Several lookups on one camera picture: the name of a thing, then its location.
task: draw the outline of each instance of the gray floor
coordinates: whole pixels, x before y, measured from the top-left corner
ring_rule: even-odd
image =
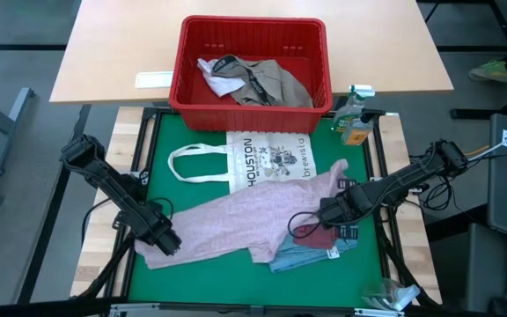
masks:
[[[507,1],[501,3],[507,18]],[[0,1],[0,43],[64,43],[75,19],[78,1]],[[430,4],[420,5],[426,15]],[[429,22],[438,45],[504,44],[496,20],[487,7],[442,4]],[[487,122],[452,121],[453,107],[499,108],[507,103],[507,85],[474,83],[467,72],[474,66],[500,57],[494,54],[445,53],[442,58],[455,86],[446,94],[383,96],[369,102],[399,112],[411,154],[421,154],[430,142],[443,137],[464,151],[489,142]],[[52,192],[58,172],[60,149],[66,144],[76,120],[78,106],[50,106],[48,98],[62,60],[62,52],[0,52],[0,110],[11,108],[18,90],[29,86],[37,97],[26,110],[0,177],[0,304],[13,301],[34,237]],[[118,107],[93,107],[86,132],[108,144]],[[462,210],[486,201],[487,166],[475,169],[453,182]],[[57,220],[34,300],[65,299],[69,295],[80,249],[80,226],[91,206],[95,190],[73,176]],[[443,212],[428,212],[428,221],[458,212],[450,206]]]

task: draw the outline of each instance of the gray cloth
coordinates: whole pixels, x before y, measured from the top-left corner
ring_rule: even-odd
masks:
[[[341,254],[357,247],[357,240],[338,239],[335,241],[334,246],[338,248],[338,252]],[[279,249],[277,249],[275,258],[269,263],[269,269],[273,273],[282,272],[326,259],[326,250],[296,245],[293,243],[293,237],[288,234]]]
[[[276,60],[249,62],[226,55],[214,64],[212,76],[244,80],[245,85],[231,92],[240,105],[313,107],[305,87]]]

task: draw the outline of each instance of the green table surface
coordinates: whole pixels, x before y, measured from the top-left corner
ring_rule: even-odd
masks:
[[[346,158],[349,162],[346,176],[366,181],[363,148],[341,145],[340,136],[332,133],[330,127],[331,120],[322,119],[311,134],[317,173],[327,172],[337,159]],[[169,170],[167,158],[172,151],[197,143],[225,144],[225,133],[192,131],[180,116],[162,116],[149,198],[167,197],[178,212],[229,194],[227,183],[177,181]],[[174,164],[183,177],[225,173],[227,170],[226,157],[222,154],[180,157],[174,160]],[[372,217],[362,221],[359,228],[357,247],[344,252],[340,258],[280,273],[271,273],[267,264],[252,263],[246,249],[163,269],[148,269],[143,257],[138,254],[129,299],[259,306],[365,307],[361,292],[367,284],[380,282],[381,274]]]

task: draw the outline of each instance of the light wood desk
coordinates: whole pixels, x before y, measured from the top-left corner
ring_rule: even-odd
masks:
[[[113,137],[108,147],[107,161],[121,173],[128,172],[132,162],[138,130],[143,109],[140,107],[121,107],[114,125]],[[147,131],[151,131],[152,121]],[[386,165],[389,173],[395,172],[409,164],[406,141],[402,134],[400,118],[397,116],[381,117],[381,136],[386,155]],[[144,139],[144,149],[148,149],[150,134]],[[378,174],[378,160],[373,139],[370,139],[373,171]],[[141,157],[141,168],[145,163],[147,152]],[[98,191],[95,203],[106,196]],[[409,200],[417,202],[415,196]],[[111,224],[118,212],[114,204],[107,204],[92,213],[85,235],[85,242],[79,257],[76,276],[71,288],[71,295],[78,295],[84,291],[91,281],[97,277],[111,257],[116,230]],[[426,236],[422,213],[410,204],[403,203],[397,213],[400,242],[404,260],[408,268],[428,294],[441,303],[439,287],[437,286],[436,271],[430,254],[430,244]],[[114,295],[119,295],[124,273],[124,262],[119,266],[116,276]],[[391,276],[396,279],[396,268],[390,263]]]
[[[84,0],[50,97],[52,103],[167,100],[136,89],[136,74],[173,70],[189,15],[319,18],[326,24],[334,94],[453,89],[415,0]]]

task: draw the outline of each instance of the plastic bottle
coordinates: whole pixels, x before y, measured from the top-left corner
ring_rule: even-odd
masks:
[[[342,144],[361,145],[373,130],[375,121],[384,114],[383,110],[363,109],[360,117],[348,122],[342,133]]]
[[[373,87],[369,85],[352,85],[349,90],[348,101],[335,112],[332,131],[343,133],[348,122],[361,115],[365,98],[375,95]]]

